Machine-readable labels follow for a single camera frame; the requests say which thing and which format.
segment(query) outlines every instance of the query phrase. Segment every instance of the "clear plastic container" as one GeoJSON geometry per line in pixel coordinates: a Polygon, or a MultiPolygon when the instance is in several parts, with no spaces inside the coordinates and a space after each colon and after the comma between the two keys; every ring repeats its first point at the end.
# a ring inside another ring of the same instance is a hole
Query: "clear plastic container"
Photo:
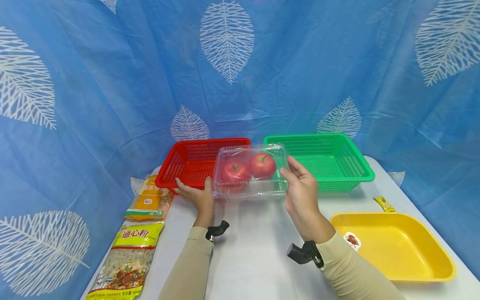
{"type": "Polygon", "coordinates": [[[288,184],[280,174],[281,168],[288,169],[283,145],[221,148],[216,156],[213,197],[259,200],[285,195],[288,184]]]}

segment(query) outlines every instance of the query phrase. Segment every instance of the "yellow plastic tray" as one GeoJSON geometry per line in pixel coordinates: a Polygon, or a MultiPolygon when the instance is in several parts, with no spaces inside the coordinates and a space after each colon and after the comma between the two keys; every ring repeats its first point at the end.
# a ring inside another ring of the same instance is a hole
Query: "yellow plastic tray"
{"type": "Polygon", "coordinates": [[[348,213],[330,222],[343,236],[354,233],[358,253],[393,281],[440,282],[455,277],[455,266],[418,220],[399,213],[348,213]]]}

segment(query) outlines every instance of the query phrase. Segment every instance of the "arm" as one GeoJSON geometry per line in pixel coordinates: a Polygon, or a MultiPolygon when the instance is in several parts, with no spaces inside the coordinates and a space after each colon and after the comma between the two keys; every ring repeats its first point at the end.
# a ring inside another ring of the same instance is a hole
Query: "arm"
{"type": "Polygon", "coordinates": [[[203,300],[213,250],[213,243],[205,238],[215,212],[211,180],[210,177],[205,180],[204,191],[185,186],[179,179],[177,184],[179,188],[175,191],[195,205],[198,215],[158,300],[203,300]]]}
{"type": "Polygon", "coordinates": [[[324,275],[341,300],[404,300],[393,283],[335,233],[317,244],[324,275]]]}
{"type": "Polygon", "coordinates": [[[318,183],[293,157],[291,171],[282,169],[288,181],[285,208],[304,241],[313,240],[324,260],[324,275],[341,300],[405,299],[373,265],[354,251],[318,208],[318,183]]]}

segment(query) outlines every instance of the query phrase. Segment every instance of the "table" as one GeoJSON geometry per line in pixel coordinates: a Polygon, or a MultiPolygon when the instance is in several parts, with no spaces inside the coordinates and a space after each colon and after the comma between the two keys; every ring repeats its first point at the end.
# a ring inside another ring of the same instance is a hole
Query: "table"
{"type": "MultiPolygon", "coordinates": [[[[478,299],[480,282],[380,164],[373,158],[365,158],[376,174],[375,180],[362,183],[349,193],[321,193],[319,206],[325,217],[330,218],[342,212],[381,212],[381,207],[373,197],[386,197],[398,212],[416,218],[431,231],[450,255],[457,269],[456,278],[446,283],[395,283],[405,298],[478,299]]],[[[140,300],[157,299],[183,248],[195,217],[193,207],[178,196],[175,197],[140,300]]],[[[205,299],[337,299],[313,263],[298,265],[286,256],[291,243],[301,246],[302,241],[282,200],[217,203],[216,225],[222,219],[230,223],[230,228],[215,240],[205,299]]]]}

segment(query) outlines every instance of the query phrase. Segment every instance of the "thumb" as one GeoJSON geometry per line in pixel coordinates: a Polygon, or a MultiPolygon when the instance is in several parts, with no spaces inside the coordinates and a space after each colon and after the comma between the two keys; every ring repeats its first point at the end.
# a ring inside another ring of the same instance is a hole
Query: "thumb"
{"type": "Polygon", "coordinates": [[[206,191],[207,193],[211,194],[212,193],[212,179],[210,178],[210,176],[208,176],[207,178],[205,178],[205,189],[204,191],[206,191]]]}
{"type": "Polygon", "coordinates": [[[289,185],[298,185],[298,183],[300,182],[297,176],[295,176],[295,174],[285,168],[281,168],[280,173],[283,177],[285,177],[289,185]]]}

